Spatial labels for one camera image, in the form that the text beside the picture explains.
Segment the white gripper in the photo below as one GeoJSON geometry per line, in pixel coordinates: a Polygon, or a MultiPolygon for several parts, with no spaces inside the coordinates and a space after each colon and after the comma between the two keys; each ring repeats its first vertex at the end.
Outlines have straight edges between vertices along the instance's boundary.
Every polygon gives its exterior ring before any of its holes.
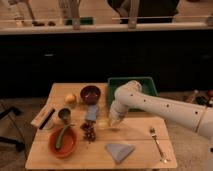
{"type": "Polygon", "coordinates": [[[114,100],[110,107],[107,126],[109,128],[113,128],[117,126],[124,119],[126,113],[127,113],[127,107],[121,104],[118,100],[114,100]]]}

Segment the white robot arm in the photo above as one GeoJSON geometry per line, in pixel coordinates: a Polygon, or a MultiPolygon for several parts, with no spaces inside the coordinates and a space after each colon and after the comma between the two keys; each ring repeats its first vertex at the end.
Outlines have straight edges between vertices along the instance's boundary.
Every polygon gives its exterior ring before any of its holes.
{"type": "Polygon", "coordinates": [[[110,106],[109,123],[122,122],[130,109],[140,109],[171,120],[210,141],[205,171],[213,171],[213,108],[171,99],[150,96],[142,92],[136,80],[118,86],[110,106]]]}

